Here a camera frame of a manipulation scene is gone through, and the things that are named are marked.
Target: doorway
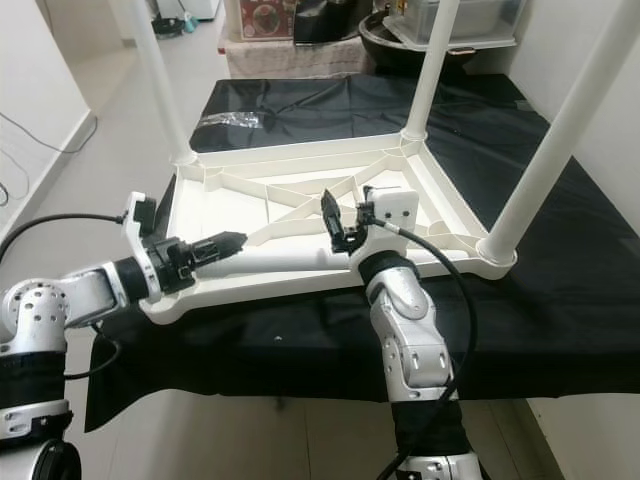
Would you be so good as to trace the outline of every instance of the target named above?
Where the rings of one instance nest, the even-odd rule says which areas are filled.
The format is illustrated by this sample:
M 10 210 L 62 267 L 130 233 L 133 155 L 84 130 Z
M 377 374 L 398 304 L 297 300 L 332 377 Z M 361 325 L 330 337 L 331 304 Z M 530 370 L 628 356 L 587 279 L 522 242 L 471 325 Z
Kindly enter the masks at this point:
M 99 115 L 135 62 L 129 0 L 36 0 L 91 110 Z

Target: power cord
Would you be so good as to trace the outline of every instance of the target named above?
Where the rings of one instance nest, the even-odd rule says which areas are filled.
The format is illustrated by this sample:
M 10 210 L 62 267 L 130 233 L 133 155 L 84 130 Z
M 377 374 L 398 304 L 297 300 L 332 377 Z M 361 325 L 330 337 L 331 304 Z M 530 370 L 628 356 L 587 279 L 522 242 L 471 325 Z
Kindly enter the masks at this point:
M 51 150 L 53 150 L 55 152 L 58 152 L 58 153 L 68 153 L 68 154 L 78 153 L 79 151 L 81 151 L 84 148 L 84 146 L 87 144 L 87 142 L 93 138 L 93 136 L 95 135 L 96 131 L 98 130 L 98 117 L 93 117 L 93 130 L 91 130 L 91 133 L 87 136 L 87 138 L 84 139 L 84 142 L 82 142 L 82 144 L 75 150 L 61 150 L 61 149 L 59 149 L 57 147 L 54 147 L 53 145 L 51 145 L 51 144 L 49 144 L 47 142 L 43 142 L 38 137 L 36 137 L 33 133 L 31 133 L 26 127 L 23 127 L 18 122 L 16 122 L 12 118 L 8 117 L 4 113 L 0 112 L 0 117 L 4 118 L 7 122 L 11 123 L 12 125 L 18 127 L 20 130 L 22 130 L 25 134 L 27 134 L 35 142 L 39 143 L 40 145 L 42 145 L 44 147 L 50 148 Z
M 56 32 L 53 29 L 53 18 L 51 17 L 51 9 L 49 8 L 49 2 L 44 0 L 42 2 L 44 4 L 44 9 L 47 14 L 47 20 L 49 20 L 49 30 L 51 31 L 51 35 L 55 36 Z
M 26 198 L 27 195 L 29 195 L 29 192 L 31 191 L 31 181 L 29 180 L 29 172 L 26 171 L 26 169 L 20 165 L 18 163 L 18 161 L 12 156 L 10 155 L 4 148 L 0 147 L 0 152 L 7 157 L 11 163 L 13 163 L 15 165 L 15 167 L 20 170 L 22 172 L 22 174 L 24 175 L 24 180 L 26 183 L 26 188 L 25 191 L 22 195 L 20 195 L 19 197 L 14 197 L 13 195 L 11 195 L 9 193 L 9 190 L 7 190 L 7 187 L 0 182 L 0 191 L 3 192 L 3 195 L 6 195 L 6 201 L 0 201 L 0 207 L 4 207 L 5 205 L 7 205 L 7 203 L 9 203 L 9 199 L 13 199 L 13 200 L 22 200 L 23 198 Z
M 109 215 L 96 215 L 94 213 L 60 213 L 57 215 L 47 215 L 46 217 L 36 218 L 29 222 L 23 223 L 16 229 L 14 229 L 11 233 L 7 235 L 7 237 L 0 243 L 0 263 L 4 258 L 7 250 L 15 240 L 22 235 L 24 232 L 33 228 L 37 225 L 47 222 L 55 222 L 58 220 L 70 220 L 70 219 L 90 219 L 90 220 L 104 220 L 107 222 L 117 223 L 118 225 L 122 225 L 124 222 L 124 217 L 122 216 L 109 216 Z
M 467 288 L 467 285 L 464 281 L 464 278 L 455 267 L 455 265 L 449 260 L 446 255 L 444 255 L 438 247 L 429 243 L 424 238 L 421 238 L 410 232 L 409 230 L 405 230 L 404 228 L 400 228 L 397 225 L 392 223 L 388 223 L 377 218 L 372 218 L 371 222 L 378 227 L 389 230 L 390 232 L 395 233 L 396 235 L 400 235 L 412 242 L 420 245 L 425 250 L 429 251 L 438 261 L 444 266 L 454 281 L 456 282 L 462 296 L 465 300 L 465 304 L 467 307 L 467 312 L 469 315 L 469 340 L 467 343 L 467 349 L 465 351 L 464 357 L 462 357 L 462 362 L 460 362 L 460 366 L 456 369 L 453 379 L 448 382 L 445 391 L 440 395 L 438 400 L 432 409 L 431 415 L 426 419 L 424 425 L 420 429 L 419 434 L 416 435 L 412 444 L 409 447 L 403 448 L 398 451 L 396 457 L 389 462 L 389 464 L 384 468 L 384 470 L 378 475 L 377 480 L 387 480 L 391 478 L 391 476 L 395 473 L 400 465 L 411 455 L 411 452 L 415 449 L 418 442 L 421 440 L 422 436 L 427 432 L 429 426 L 438 415 L 439 411 L 446 405 L 449 401 L 449 398 L 453 393 L 457 390 L 458 385 L 460 384 L 460 379 L 463 378 L 466 370 L 468 369 L 468 365 L 471 362 L 471 358 L 476 350 L 476 345 L 478 343 L 478 313 L 476 310 L 475 303 L 473 301 L 473 297 L 471 296 L 471 292 Z
M 480 463 L 480 475 L 482 475 L 482 480 L 491 480 L 491 476 L 487 473 L 487 470 L 484 468 L 482 463 Z
M 115 362 L 120 357 L 120 354 L 122 353 L 122 345 L 120 344 L 120 342 L 118 342 L 117 340 L 113 340 L 112 338 L 107 337 L 104 334 L 104 332 L 102 331 L 102 329 L 98 325 L 96 325 L 95 323 L 91 325 L 91 328 L 93 329 L 94 332 L 96 332 L 96 334 L 99 337 L 104 338 L 111 345 L 113 345 L 113 348 L 114 348 L 113 355 L 111 355 L 111 357 L 109 357 L 109 359 L 107 361 L 105 361 L 104 363 L 101 363 L 97 367 L 91 368 L 91 369 L 87 370 L 86 372 L 65 374 L 64 379 L 66 381 L 80 380 L 82 378 L 89 378 L 94 373 L 98 373 L 101 370 L 104 370 L 109 365 L 111 365 L 113 362 Z
M 9 190 L 4 186 L 4 183 L 0 182 L 0 192 L 2 192 L 2 198 L 0 198 L 0 207 L 4 207 L 9 203 Z

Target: box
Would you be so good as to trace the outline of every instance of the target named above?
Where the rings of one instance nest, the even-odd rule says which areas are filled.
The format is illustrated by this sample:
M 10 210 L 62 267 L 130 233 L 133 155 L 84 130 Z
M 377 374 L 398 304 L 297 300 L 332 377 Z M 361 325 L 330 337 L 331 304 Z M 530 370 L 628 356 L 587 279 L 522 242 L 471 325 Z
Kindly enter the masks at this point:
M 515 45 L 513 32 L 525 0 L 462 0 L 450 46 L 492 48 Z M 393 0 L 384 25 L 413 50 L 427 49 L 440 2 Z

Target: white pipe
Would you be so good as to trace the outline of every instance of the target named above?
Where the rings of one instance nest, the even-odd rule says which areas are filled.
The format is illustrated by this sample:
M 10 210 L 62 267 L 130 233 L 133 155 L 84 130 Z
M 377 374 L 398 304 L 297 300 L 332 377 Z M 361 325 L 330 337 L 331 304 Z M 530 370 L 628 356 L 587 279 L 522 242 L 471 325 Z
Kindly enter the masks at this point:
M 443 250 L 443 253 L 452 261 L 469 258 L 462 250 Z M 408 250 L 407 256 L 418 264 L 438 262 L 426 250 Z M 349 257 L 324 248 L 248 247 L 233 257 L 200 267 L 197 273 L 199 278 L 220 278 L 235 274 L 323 270 L 349 270 Z
M 427 137 L 427 118 L 431 111 L 442 65 L 449 50 L 449 40 L 459 5 L 460 0 L 441 0 L 438 6 L 438 13 L 429 37 L 429 47 L 424 56 L 420 79 L 413 96 L 409 119 L 407 125 L 400 132 L 402 137 L 407 140 L 421 141 Z
M 142 64 L 147 71 L 160 114 L 160 122 L 169 145 L 171 163 L 174 165 L 192 163 L 197 160 L 197 155 L 191 150 L 187 135 L 182 128 L 175 99 L 171 93 L 169 77 L 162 61 L 160 47 L 158 47 L 153 28 L 151 28 L 145 0 L 131 0 L 131 21 L 136 46 Z
M 486 260 L 497 265 L 513 263 L 518 243 L 567 165 L 639 34 L 640 0 L 622 0 L 491 233 L 478 242 L 478 253 Z

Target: white wall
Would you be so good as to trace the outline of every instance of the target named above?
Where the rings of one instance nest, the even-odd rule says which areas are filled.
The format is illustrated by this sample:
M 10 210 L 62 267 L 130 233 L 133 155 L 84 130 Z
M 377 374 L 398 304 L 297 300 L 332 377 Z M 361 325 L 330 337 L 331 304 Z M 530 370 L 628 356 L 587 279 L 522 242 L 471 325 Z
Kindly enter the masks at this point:
M 520 46 L 506 71 L 552 119 L 619 0 L 529 0 Z M 640 42 L 586 133 L 576 157 L 640 232 Z M 569 480 L 640 478 L 640 396 L 530 401 Z
M 89 108 L 33 1 L 0 2 L 0 71 L 0 111 L 40 139 L 66 148 Z M 59 157 L 2 119 L 0 146 L 27 170 L 31 193 Z M 21 196 L 26 187 L 22 172 L 1 153 L 0 159 L 0 181 Z M 0 237 L 27 200 L 0 207 Z
M 147 8 L 149 9 L 149 15 L 155 17 L 158 13 L 158 4 L 156 0 L 146 0 Z M 129 4 L 131 0 L 109 0 L 113 16 L 118 24 L 118 30 L 120 30 L 120 37 L 123 40 L 133 40 L 133 30 L 131 29 L 131 21 L 129 17 Z
M 551 120 L 619 0 L 530 0 L 509 77 Z M 576 151 L 576 157 L 640 232 L 640 41 Z
M 67 63 L 73 65 L 122 48 L 122 5 L 127 0 L 37 0 Z

